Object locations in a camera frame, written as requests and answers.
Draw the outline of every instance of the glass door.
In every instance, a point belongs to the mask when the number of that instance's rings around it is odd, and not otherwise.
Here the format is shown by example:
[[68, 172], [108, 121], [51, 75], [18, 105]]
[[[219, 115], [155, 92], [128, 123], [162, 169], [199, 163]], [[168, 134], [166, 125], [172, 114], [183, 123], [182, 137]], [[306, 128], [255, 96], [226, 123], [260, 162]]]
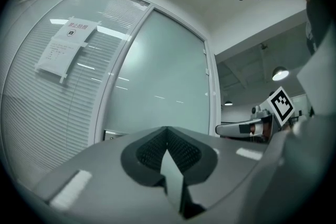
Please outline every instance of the glass door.
[[153, 11], [136, 36], [111, 93], [105, 130], [134, 133], [177, 126], [208, 134], [204, 42]]

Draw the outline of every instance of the ceiling light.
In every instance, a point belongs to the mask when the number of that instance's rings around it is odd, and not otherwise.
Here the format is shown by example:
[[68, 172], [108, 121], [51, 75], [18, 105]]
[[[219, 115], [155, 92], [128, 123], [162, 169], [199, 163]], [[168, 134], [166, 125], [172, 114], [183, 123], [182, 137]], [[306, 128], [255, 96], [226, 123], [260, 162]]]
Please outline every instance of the ceiling light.
[[289, 74], [289, 71], [286, 68], [277, 67], [276, 69], [274, 69], [274, 71], [272, 73], [272, 79], [274, 81], [282, 80], [285, 77], [287, 77], [288, 74]]

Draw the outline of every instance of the printed notice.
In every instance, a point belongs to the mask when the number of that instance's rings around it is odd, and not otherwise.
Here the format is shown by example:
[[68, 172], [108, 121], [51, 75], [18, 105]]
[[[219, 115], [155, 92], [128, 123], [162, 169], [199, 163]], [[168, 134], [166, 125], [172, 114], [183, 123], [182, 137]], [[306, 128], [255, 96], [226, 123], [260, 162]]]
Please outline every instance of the printed notice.
[[54, 38], [82, 44], [92, 31], [97, 28], [99, 23], [100, 22], [70, 18], [61, 29], [58, 30]]
[[78, 18], [69, 20], [51, 38], [42, 53], [35, 71], [43, 69], [61, 76], [60, 83], [67, 77], [68, 68], [80, 47], [85, 47], [85, 40], [100, 22], [92, 22]]
[[80, 47], [77, 43], [52, 38], [35, 68], [61, 76], [60, 83], [62, 83], [63, 79], [67, 77], [66, 72]]

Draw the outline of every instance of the paper sign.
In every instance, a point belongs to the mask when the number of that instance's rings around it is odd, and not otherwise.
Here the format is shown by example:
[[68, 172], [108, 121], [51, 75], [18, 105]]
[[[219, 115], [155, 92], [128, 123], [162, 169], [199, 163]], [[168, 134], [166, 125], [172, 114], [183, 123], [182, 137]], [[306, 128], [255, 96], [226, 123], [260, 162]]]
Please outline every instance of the paper sign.
[[54, 38], [82, 44], [92, 31], [96, 29], [99, 23], [100, 22], [92, 22], [78, 18], [69, 18], [54, 35]]
[[35, 71], [43, 69], [61, 76], [60, 83], [67, 77], [68, 68], [80, 47], [85, 47], [85, 40], [100, 22], [91, 22], [78, 18], [69, 20], [51, 38], [42, 53]]
[[262, 103], [260, 108], [267, 109], [271, 113], [274, 113], [280, 126], [283, 126], [295, 111], [292, 100], [282, 87], [276, 90], [275, 93]]
[[80, 47], [77, 43], [52, 38], [35, 68], [61, 76], [60, 83], [62, 83], [63, 79], [67, 77], [66, 72]]

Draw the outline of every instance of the white label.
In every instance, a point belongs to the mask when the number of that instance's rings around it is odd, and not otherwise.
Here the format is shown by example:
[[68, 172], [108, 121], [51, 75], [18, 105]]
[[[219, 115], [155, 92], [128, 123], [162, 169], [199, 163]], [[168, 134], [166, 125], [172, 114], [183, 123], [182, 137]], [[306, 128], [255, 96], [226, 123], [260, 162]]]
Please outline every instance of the white label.
[[74, 178], [50, 201], [50, 206], [65, 212], [76, 202], [86, 185], [92, 178], [91, 173], [81, 170]]
[[54, 38], [82, 44], [92, 31], [96, 29], [98, 24], [99, 22], [70, 18], [61, 29], [58, 30]]

